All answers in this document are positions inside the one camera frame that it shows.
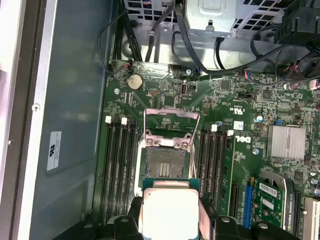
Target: heatsink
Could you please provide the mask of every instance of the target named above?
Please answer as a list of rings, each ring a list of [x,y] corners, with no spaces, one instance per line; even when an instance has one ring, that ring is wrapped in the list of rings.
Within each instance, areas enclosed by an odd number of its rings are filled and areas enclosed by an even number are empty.
[[[303,160],[306,129],[303,127],[269,126],[267,157]]]

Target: metal panel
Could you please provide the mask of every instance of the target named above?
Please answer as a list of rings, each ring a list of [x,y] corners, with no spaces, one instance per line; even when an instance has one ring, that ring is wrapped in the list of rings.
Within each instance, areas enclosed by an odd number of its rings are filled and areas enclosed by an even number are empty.
[[[47,1],[18,239],[52,239],[92,208],[105,84],[96,42],[109,12],[112,1]],[[47,170],[51,132],[61,141]]]

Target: capacitor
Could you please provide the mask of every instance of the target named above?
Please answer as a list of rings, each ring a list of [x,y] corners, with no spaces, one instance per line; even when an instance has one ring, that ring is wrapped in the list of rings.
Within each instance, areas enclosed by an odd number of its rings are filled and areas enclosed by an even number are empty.
[[[215,124],[216,124],[218,127],[221,127],[221,126],[222,126],[222,121],[216,121]]]
[[[258,148],[254,148],[254,149],[252,150],[252,153],[253,153],[254,155],[258,155],[258,154],[260,153],[260,151],[259,151]]]
[[[261,115],[258,115],[258,116],[256,116],[253,120],[254,120],[256,123],[262,123],[262,121],[264,120],[264,117],[261,116]]]
[[[190,76],[191,73],[192,73],[191,69],[188,68],[187,70],[185,70],[185,74],[186,74],[186,75]]]
[[[317,184],[319,183],[319,181],[318,181],[318,179],[316,179],[316,178],[312,178],[311,181],[310,181],[310,183],[311,183],[312,185],[317,185]]]
[[[139,91],[142,88],[144,81],[140,75],[132,74],[128,77],[126,84],[132,91]]]

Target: sticker on motherboard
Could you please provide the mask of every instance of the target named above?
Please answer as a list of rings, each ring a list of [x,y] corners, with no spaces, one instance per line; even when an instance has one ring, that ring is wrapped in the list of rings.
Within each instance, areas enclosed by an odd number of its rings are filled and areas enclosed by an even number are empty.
[[[61,131],[52,131],[50,134],[48,163],[46,166],[47,171],[55,169],[59,165],[60,144],[61,144]]]
[[[274,210],[275,206],[271,202],[269,202],[268,200],[265,200],[264,198],[262,198],[262,203],[263,203],[263,205],[267,206],[271,210]]]
[[[243,130],[244,129],[244,122],[243,121],[234,121],[233,122],[233,130]]]
[[[267,194],[270,194],[271,196],[274,196],[275,198],[277,197],[277,190],[275,190],[267,185],[264,185],[263,183],[260,183],[259,188],[262,191],[266,192]]]

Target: black pcie slot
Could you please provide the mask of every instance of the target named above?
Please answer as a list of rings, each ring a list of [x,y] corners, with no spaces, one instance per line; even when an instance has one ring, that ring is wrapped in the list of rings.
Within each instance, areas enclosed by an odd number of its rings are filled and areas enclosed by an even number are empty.
[[[131,124],[129,127],[130,133],[128,134],[127,146],[125,149],[125,181],[124,181],[124,214],[129,211],[129,195],[132,178],[133,163],[134,163],[134,146],[135,146],[135,125]]]
[[[231,185],[231,195],[230,195],[230,206],[229,206],[229,216],[237,218],[238,214],[238,201],[239,201],[239,185],[232,183]]]
[[[294,216],[294,222],[293,222],[293,232],[294,235],[298,238],[299,237],[299,222],[300,222],[300,214],[301,214],[301,192],[295,191],[295,202],[294,202],[294,207],[292,209],[295,211],[295,216]]]
[[[223,171],[223,162],[225,157],[226,149],[226,140],[227,134],[224,131],[216,132],[215,138],[217,139],[216,148],[215,148],[215,159],[214,159],[214,168],[213,172],[213,204],[215,209],[218,209],[220,206],[221,200],[221,186],[222,186],[222,171]]]

